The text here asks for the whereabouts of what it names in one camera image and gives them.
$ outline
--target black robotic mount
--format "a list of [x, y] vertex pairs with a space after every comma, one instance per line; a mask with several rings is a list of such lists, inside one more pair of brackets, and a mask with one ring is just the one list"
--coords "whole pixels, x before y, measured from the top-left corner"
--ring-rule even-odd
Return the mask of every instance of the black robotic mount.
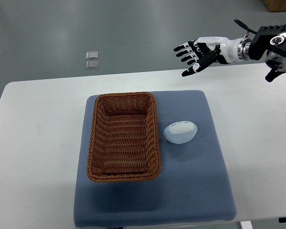
[[271, 82], [286, 73], [286, 24], [262, 26], [256, 32], [249, 46], [249, 58], [260, 60], [265, 51], [267, 51], [266, 64], [271, 68], [266, 80]]

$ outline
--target blue cushion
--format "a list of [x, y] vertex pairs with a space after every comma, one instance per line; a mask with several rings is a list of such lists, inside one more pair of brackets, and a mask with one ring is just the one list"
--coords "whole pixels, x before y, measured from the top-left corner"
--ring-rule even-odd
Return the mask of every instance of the blue cushion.
[[[152, 92], [156, 98], [161, 172], [150, 181], [95, 183], [86, 175], [94, 101], [87, 100], [78, 165], [74, 223], [77, 227], [125, 227], [232, 220], [236, 209], [206, 97], [201, 91]], [[176, 145], [163, 130], [177, 121], [198, 127]]]

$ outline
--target brown wicker basket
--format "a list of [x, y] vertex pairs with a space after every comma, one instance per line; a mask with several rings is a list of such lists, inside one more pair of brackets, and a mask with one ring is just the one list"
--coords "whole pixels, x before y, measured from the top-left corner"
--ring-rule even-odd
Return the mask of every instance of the brown wicker basket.
[[95, 182], [151, 180], [160, 167], [154, 96], [147, 92], [100, 95], [94, 103], [88, 178]]

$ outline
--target gray floor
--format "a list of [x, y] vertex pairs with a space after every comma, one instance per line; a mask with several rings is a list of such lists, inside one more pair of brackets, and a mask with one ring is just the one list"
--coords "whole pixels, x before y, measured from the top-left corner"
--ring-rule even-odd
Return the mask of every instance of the gray floor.
[[[258, 30], [285, 24], [286, 12], [269, 13], [261, 0], [0, 0], [0, 96], [13, 81], [183, 69], [175, 46], [200, 36], [242, 37], [235, 18]], [[87, 71], [92, 50], [100, 66]], [[277, 219], [253, 226], [286, 229]]]

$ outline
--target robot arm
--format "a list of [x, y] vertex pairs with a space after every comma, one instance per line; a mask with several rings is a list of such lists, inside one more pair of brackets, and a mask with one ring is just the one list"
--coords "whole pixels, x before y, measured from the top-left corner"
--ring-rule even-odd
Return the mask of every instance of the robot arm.
[[[235, 22], [247, 30], [245, 37], [229, 40], [226, 37], [200, 37], [186, 42], [174, 49], [177, 57], [186, 55], [182, 62], [192, 65], [182, 73], [188, 76], [198, 73], [213, 62], [229, 64], [232, 61], [259, 60], [267, 50], [266, 64], [271, 68], [266, 76], [268, 82], [286, 73], [286, 25], [262, 26], [255, 32], [239, 20]], [[248, 38], [249, 32], [255, 34], [253, 40]]]
[[182, 62], [193, 64], [182, 76], [188, 76], [201, 72], [213, 62], [229, 64], [232, 61], [245, 61], [248, 59], [243, 53], [245, 45], [251, 40], [248, 38], [239, 38], [229, 40], [226, 37], [200, 37], [197, 40], [189, 41], [174, 49], [177, 57], [187, 54], [181, 59]]

